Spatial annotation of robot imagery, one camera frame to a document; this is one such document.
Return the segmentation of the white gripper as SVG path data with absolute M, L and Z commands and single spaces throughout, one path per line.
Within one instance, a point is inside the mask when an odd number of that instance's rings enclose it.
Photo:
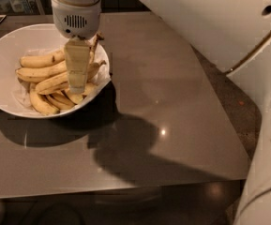
M 53 22 L 58 31 L 70 40 L 64 46 L 69 89 L 80 94 L 85 89 L 90 46 L 83 40 L 92 38 L 99 28 L 100 2 L 87 6 L 52 0 Z

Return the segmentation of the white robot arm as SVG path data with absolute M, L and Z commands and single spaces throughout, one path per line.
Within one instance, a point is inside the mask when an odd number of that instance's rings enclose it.
M 271 225 L 271 0 L 139 0 L 244 91 L 262 114 L 233 225 Z

